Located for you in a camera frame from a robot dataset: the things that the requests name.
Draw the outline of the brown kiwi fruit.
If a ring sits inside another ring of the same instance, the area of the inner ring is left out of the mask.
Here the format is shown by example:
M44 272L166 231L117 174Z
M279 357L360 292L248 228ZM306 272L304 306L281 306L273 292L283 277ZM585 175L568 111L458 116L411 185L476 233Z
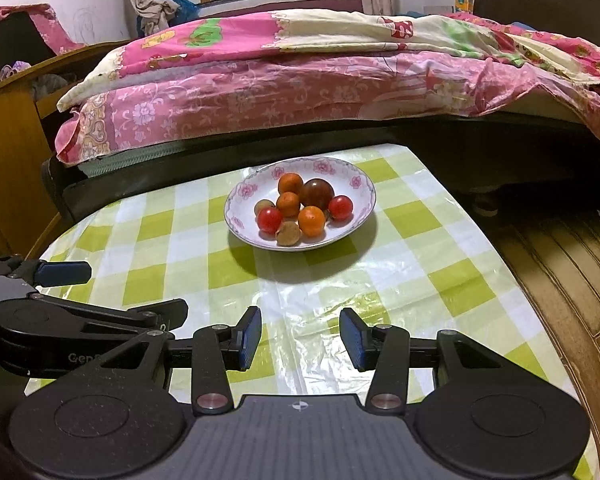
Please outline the brown kiwi fruit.
M276 244L280 247L297 245L301 237L302 231L294 221L283 221L275 233Z

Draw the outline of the red cherry tomato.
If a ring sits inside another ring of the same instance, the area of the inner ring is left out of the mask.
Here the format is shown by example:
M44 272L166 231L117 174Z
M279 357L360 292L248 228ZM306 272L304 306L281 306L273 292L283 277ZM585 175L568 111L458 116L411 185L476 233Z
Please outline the red cherry tomato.
M284 216L276 207L264 207L257 214L259 230L268 235L274 235L283 221Z

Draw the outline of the brown round fruit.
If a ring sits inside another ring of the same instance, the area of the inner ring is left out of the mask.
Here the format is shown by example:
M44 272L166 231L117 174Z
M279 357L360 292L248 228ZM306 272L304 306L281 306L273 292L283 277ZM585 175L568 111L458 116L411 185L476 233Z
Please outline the brown round fruit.
M258 214L260 214L260 211L263 209L268 209L268 208L274 208L275 204L272 202L272 200L259 200L255 205L254 205L254 214L257 216Z

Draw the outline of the small red tomato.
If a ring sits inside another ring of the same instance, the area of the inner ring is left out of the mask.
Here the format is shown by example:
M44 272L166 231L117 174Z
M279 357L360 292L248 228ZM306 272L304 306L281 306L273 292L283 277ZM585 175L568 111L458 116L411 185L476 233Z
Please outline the small red tomato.
M327 210L332 220L343 222L352 216L353 202L348 196L337 195L330 200Z

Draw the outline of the small orange mandarin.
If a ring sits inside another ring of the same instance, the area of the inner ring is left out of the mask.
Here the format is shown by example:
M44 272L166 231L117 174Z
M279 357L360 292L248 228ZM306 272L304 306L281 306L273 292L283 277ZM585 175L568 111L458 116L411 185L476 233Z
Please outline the small orange mandarin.
M284 218L297 218L301 209L300 197L294 192L283 192L276 200L276 208Z

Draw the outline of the dark red tomato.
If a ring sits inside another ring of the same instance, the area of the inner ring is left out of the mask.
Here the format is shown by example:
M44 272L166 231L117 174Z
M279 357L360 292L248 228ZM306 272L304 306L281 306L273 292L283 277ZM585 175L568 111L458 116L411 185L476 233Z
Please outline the dark red tomato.
M324 179L314 178L306 181L299 197L303 206L317 206L326 210L330 200L335 197L335 191Z

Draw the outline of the green checkered tablecloth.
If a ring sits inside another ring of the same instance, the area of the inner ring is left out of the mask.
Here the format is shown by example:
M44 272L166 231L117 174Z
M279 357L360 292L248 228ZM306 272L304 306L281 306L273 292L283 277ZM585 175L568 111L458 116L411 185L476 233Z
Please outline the green checkered tablecloth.
M237 413L198 434L185 469L201 479L434 479L430 454L405 422L362 410L370 375L352 366L338 336L350 308L413 337L457 328L538 380L550 400L504 393L500 422L536 422L531 446L507 451L528 466L580 439L580 473L595 464L583 411L528 300L462 207L406 148L343 153L370 176L377 202L354 233L323 248L279 252L238 240L223 218L239 171L134 196L91 214L55 240L48 260L85 260L85 285L57 295L130 308L182 298L181 336L207 322L263 313L252 367L230 373Z

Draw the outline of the white floral plate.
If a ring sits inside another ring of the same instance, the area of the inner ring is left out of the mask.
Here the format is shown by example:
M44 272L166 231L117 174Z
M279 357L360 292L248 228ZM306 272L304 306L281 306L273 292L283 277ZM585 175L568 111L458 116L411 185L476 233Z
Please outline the white floral plate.
M370 218L376 190L357 166L325 156L262 167L227 195L224 220L238 240L274 252L335 243Z

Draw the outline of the pink floral blanket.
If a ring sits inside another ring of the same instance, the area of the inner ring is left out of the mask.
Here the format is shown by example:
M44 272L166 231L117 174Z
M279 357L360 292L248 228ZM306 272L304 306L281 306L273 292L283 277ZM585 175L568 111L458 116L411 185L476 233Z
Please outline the pink floral blanket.
M333 120L570 110L600 139L600 47L467 13L202 18L110 51L58 102L65 165Z

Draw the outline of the blue clothing pile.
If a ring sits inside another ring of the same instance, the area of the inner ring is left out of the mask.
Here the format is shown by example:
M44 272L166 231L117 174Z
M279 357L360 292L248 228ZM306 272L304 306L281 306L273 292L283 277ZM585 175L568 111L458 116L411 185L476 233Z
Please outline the blue clothing pile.
M150 36L197 18L198 6L189 0L140 0L136 9L136 31L140 37Z

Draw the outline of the dark bed frame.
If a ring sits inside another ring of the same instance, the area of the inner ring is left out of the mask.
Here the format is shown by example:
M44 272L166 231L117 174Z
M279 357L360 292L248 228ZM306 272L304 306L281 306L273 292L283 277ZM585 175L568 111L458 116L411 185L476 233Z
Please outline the dark bed frame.
M502 190L515 216L600 210L600 140L585 126L513 113L312 124L212 134L98 156L41 172L61 217L75 224L116 200L227 171L379 144L405 146L454 195Z

